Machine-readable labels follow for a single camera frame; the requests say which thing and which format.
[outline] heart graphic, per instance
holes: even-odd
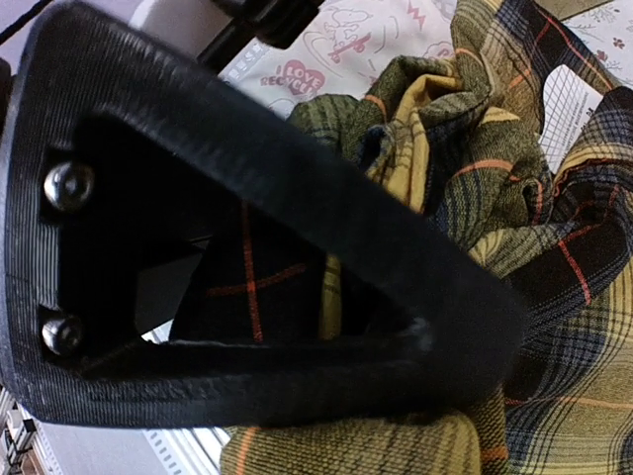
[[[323,84],[325,76],[315,69],[306,69],[306,65],[293,59],[284,66],[284,80],[295,96],[315,96]]]

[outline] orange stripe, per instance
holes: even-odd
[[[593,71],[597,77],[599,77],[602,82],[604,83],[604,85],[606,85],[606,88],[610,91],[613,89],[613,86],[611,85],[611,83],[609,81],[606,80],[606,78],[604,76],[602,76],[602,74],[599,73],[599,71],[597,69],[595,69],[591,63],[589,63],[587,61],[587,59],[579,53],[579,51],[577,49],[575,49],[572,46],[572,42],[570,42],[570,39],[567,38],[567,35],[565,35],[565,32],[561,29],[561,27],[559,27],[556,22],[554,22],[548,15],[545,15],[543,12],[541,12],[541,10],[538,10],[538,13],[541,14],[541,16],[543,18],[545,18],[556,30],[558,30],[558,33],[561,34],[561,37],[563,37],[563,40],[565,40],[565,43],[567,44],[568,48],[574,52],[574,54],[579,57],[581,59],[581,61],[591,70]]]
[[[482,63],[482,60],[476,54],[474,54],[472,51],[470,51],[469,49],[465,49],[464,47],[458,47],[458,48],[455,49],[455,54],[459,54],[459,53],[463,53],[463,54],[466,54],[466,55],[470,56],[472,59],[474,59],[476,62],[478,62],[481,66],[484,65]]]
[[[507,87],[508,91],[512,89],[513,87],[518,86],[521,82],[523,82],[524,79],[527,79],[527,77],[530,74],[532,74],[531,63],[532,63],[532,58],[534,57],[534,52],[536,52],[536,46],[539,44],[539,42],[542,40],[542,38],[545,36],[545,34],[547,33],[549,29],[550,29],[550,24],[546,23],[545,26],[543,27],[543,30],[541,30],[541,33],[538,34],[538,36],[534,40],[534,44],[532,45],[532,52],[530,53],[530,57],[529,57],[530,65],[527,67],[527,69],[523,71],[522,74],[519,74],[518,76],[516,76],[514,79],[510,81],[510,84]]]
[[[246,292],[248,292],[248,312],[253,328],[253,339],[261,342],[264,335],[259,321],[259,305],[257,304],[257,282],[255,282],[255,267],[253,264],[253,242],[250,238],[250,223],[248,222],[248,205],[241,205],[241,227],[244,240],[244,270],[246,272]]]
[[[482,463],[492,462],[493,460],[507,460],[510,454],[505,445],[499,447],[482,450]]]
[[[255,282],[255,285],[258,289],[263,289],[265,287],[269,287],[274,284],[278,284],[283,282],[290,277],[294,277],[295,275],[301,274],[306,271],[305,264],[296,264],[287,269],[282,270],[281,272],[277,272],[276,274],[271,275],[270,277],[265,277],[263,279],[259,279]],[[225,297],[228,295],[237,295],[246,292],[247,286],[245,284],[241,285],[227,285],[225,287],[215,287],[213,289],[209,289],[207,291],[207,297]]]
[[[249,427],[244,434],[244,438],[241,441],[239,448],[239,455],[237,456],[237,467],[235,468],[235,475],[244,475],[246,471],[246,455],[248,455],[248,449],[250,444],[255,438],[255,433],[258,427]]]
[[[387,122],[387,107],[385,107],[385,103],[383,102],[383,100],[380,97],[374,96],[373,94],[367,94],[365,96],[365,100],[376,104],[379,107],[380,112],[383,113],[383,121]]]
[[[578,265],[574,257],[570,254],[570,250],[567,249],[567,245],[565,244],[564,241],[561,240],[558,243],[558,247],[563,251],[563,254],[565,255],[565,258],[567,259],[567,262],[570,264],[572,269],[574,269],[574,273],[576,274],[576,277],[578,277],[578,280],[581,282],[581,286],[583,287],[583,292],[585,293],[585,302],[587,302],[587,305],[589,305],[591,303],[591,292],[589,291],[589,286],[587,284],[587,280],[585,279],[585,276],[583,275],[583,271],[581,270],[581,267]]]
[[[458,176],[463,175],[464,173],[468,173],[469,171],[479,170],[481,168],[500,168],[505,171],[512,171],[512,167],[513,167],[512,163],[505,160],[494,160],[494,159],[482,160],[482,161],[478,161],[477,163],[472,163],[468,166],[465,166],[464,168],[459,170],[457,173],[455,173],[455,175],[453,175],[453,178],[457,178]]]
[[[573,233],[565,237],[565,242],[571,242],[575,238],[579,238],[580,236],[586,235],[589,231],[594,230],[599,227],[600,225],[588,225],[588,226],[585,226],[584,228],[580,228],[579,230],[574,231]]]
[[[528,67],[521,74],[510,81],[510,83],[507,85],[507,90],[509,91],[513,87],[518,86],[521,82],[523,82],[523,79],[527,79],[530,74],[532,74],[532,68]]]

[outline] black cable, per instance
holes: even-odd
[[[9,107],[9,96],[11,95],[11,66],[0,57],[0,137],[4,128],[4,121]]]
[[[254,33],[245,24],[233,19],[200,53],[198,61],[215,74],[220,74],[253,38]]]
[[[9,25],[2,33],[0,33],[0,45],[5,44],[11,37],[22,30],[31,20],[39,15],[44,8],[51,4],[53,0],[40,0],[31,10],[22,15],[18,20]]]

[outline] cartoon drawing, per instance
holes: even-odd
[[[296,105],[297,103],[291,101],[290,99],[281,98],[268,104],[268,109],[278,116],[286,119],[293,112]]]
[[[327,55],[332,58],[332,61],[334,61],[336,64],[339,64],[340,54],[342,52],[345,52],[348,49],[352,49],[352,48],[354,48],[356,52],[363,52],[365,50],[365,44],[369,42],[370,38],[372,38],[372,34],[368,33],[360,40],[354,40],[353,42],[348,43],[347,45],[344,45],[344,46],[339,47],[338,49],[335,49],[333,52],[330,52]]]
[[[432,0],[444,20],[450,22],[457,9],[457,0]]]
[[[323,29],[334,41],[335,48],[344,48],[353,44],[358,40],[355,32],[360,28],[360,24],[372,18],[372,16],[363,10],[338,9],[330,7],[331,23],[325,22]]]
[[[426,15],[419,13],[419,7],[414,7],[411,0],[408,0],[407,14],[410,15],[419,25],[419,30],[422,31]]]
[[[375,10],[370,8],[371,3],[376,3]],[[357,55],[362,55],[360,59],[366,61],[384,48],[388,39],[398,36],[396,19],[393,16],[383,19],[378,15],[381,3],[382,0],[369,2],[369,11],[330,4],[321,11],[312,28],[303,34],[304,45],[324,68],[343,77],[337,71],[339,64],[342,66]],[[369,74],[372,71],[357,72]]]
[[[428,47],[422,57],[434,57],[441,59],[442,57],[450,57],[453,55],[453,45],[449,42],[435,43]]]

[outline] red stripe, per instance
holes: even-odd
[[[554,187],[554,198],[557,198],[561,195],[563,188],[567,184],[567,179],[569,178],[572,172],[576,173],[577,171],[584,170],[591,166],[598,165],[621,165],[622,160],[616,158],[588,158],[584,162],[575,165],[571,168],[565,169],[559,176],[559,179],[556,180],[556,186]]]
[[[613,89],[613,86],[611,85],[611,83],[607,81],[606,78],[602,76],[602,74],[600,74],[599,71],[595,69],[595,67],[593,67],[593,65],[590,62],[588,62],[587,59],[582,54],[580,54],[580,52],[572,45],[572,42],[570,41],[569,38],[567,38],[567,35],[565,35],[565,32],[563,31],[563,29],[561,29],[561,27],[554,20],[552,20],[551,17],[544,14],[540,9],[538,9],[538,13],[540,13],[543,18],[545,18],[556,30],[558,30],[558,33],[560,33],[561,37],[563,37],[563,40],[567,44],[567,47],[577,57],[579,57],[582,60],[582,62],[597,75],[597,77],[599,77],[602,80],[602,82],[606,85],[607,89],[609,91]]]
[[[595,206],[595,202],[594,200],[589,200],[589,201],[585,201],[583,202],[580,206],[577,207],[577,209],[574,211],[574,214],[572,215],[572,217],[569,219],[569,221],[573,221],[575,218],[578,217],[578,215],[580,213],[582,213],[584,210],[586,210],[587,208],[591,208]]]
[[[595,230],[596,228],[599,228],[599,227],[600,227],[600,225],[587,225],[584,228],[580,228],[579,230],[574,231],[573,233],[571,233],[570,235],[565,237],[565,242],[571,242],[575,238],[579,238],[580,236],[584,236],[589,231]]]
[[[563,251],[563,255],[565,255],[565,258],[567,259],[570,266],[574,270],[574,273],[576,273],[576,277],[578,277],[578,280],[581,282],[581,286],[583,287],[583,292],[585,293],[585,302],[587,303],[587,305],[589,305],[591,303],[591,292],[589,291],[589,286],[587,284],[587,280],[585,279],[585,276],[583,275],[583,271],[581,270],[581,267],[578,265],[576,260],[572,257],[572,255],[570,254],[570,250],[567,249],[567,245],[563,241],[560,241],[558,243],[558,247]]]
[[[257,304],[257,282],[255,282],[255,267],[253,265],[253,242],[250,238],[250,223],[248,222],[248,205],[241,205],[241,228],[244,241],[244,270],[246,272],[246,292],[248,293],[248,312],[253,328],[253,339],[261,342],[264,335],[259,321],[259,305]]]
[[[619,192],[620,192],[620,185],[615,185],[613,187],[613,191],[611,192],[611,196],[609,196],[609,204],[608,204],[608,208],[606,209],[606,214],[608,214],[609,210],[613,207],[613,203],[615,203],[615,197],[618,195]]]
[[[299,275],[302,272],[306,271],[305,264],[296,264],[287,269],[282,270],[281,272],[277,272],[276,274],[271,275],[270,277],[264,277],[263,279],[259,279],[255,282],[255,285],[258,289],[263,289],[265,287],[270,287],[271,285],[280,284],[286,279],[294,277],[295,275]],[[243,294],[247,290],[246,284],[241,285],[228,285],[225,287],[214,287],[213,289],[209,289],[207,291],[207,297],[225,297],[229,295],[238,295]]]
[[[543,39],[543,37],[545,36],[545,34],[547,33],[549,29],[550,29],[550,24],[546,23],[545,26],[543,27],[543,30],[541,30],[541,33],[538,34],[538,36],[536,37],[536,40],[534,40],[534,43],[532,44],[532,51],[530,53],[529,64],[527,66],[527,69],[525,69],[522,74],[519,74],[518,76],[516,76],[514,79],[510,81],[507,87],[508,90],[519,85],[521,82],[523,82],[525,78],[527,78],[527,76],[532,74],[532,59],[534,58],[534,52],[536,52],[536,47],[538,46],[539,42]]]

